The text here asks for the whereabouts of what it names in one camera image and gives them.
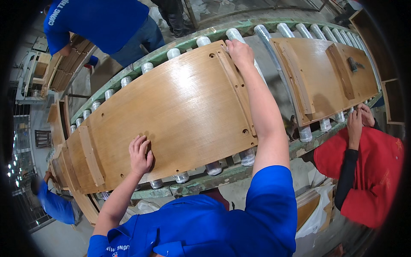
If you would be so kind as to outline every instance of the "blue shirt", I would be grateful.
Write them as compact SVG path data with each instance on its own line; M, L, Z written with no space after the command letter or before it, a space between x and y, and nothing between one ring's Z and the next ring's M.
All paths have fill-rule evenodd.
M245 211L203 194L181 197L92 236L87 256L292 256L296 230L290 170L270 166L252 179Z
M69 31L113 54L142 26L148 11L137 0L53 0L44 20L50 54L70 42Z
M51 217L66 224L74 224L72 204L64 198L50 192L44 180L41 182L37 198L43 206L44 211Z

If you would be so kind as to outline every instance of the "wooden frame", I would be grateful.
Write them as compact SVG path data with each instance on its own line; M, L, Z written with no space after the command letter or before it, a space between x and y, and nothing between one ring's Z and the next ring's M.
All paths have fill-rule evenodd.
M272 38L290 87L298 125L303 127L347 110L378 94L365 52L320 39ZM353 73L352 57L363 68Z

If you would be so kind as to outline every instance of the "jeans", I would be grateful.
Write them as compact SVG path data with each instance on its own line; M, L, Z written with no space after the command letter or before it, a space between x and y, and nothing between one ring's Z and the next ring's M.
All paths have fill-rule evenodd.
M130 40L116 53L110 55L121 66L127 67L144 56L140 47L142 44L149 53L165 45L163 35L156 22L147 16L143 25Z

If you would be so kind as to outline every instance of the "stack of wooden slats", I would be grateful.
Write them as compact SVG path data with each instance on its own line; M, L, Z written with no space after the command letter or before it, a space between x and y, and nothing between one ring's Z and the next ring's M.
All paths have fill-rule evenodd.
M69 56L62 56L59 53L53 55L50 68L45 75L41 96L47 95L48 89L55 92L64 91L74 72L84 61L94 44L79 35L72 35L71 46L72 51Z

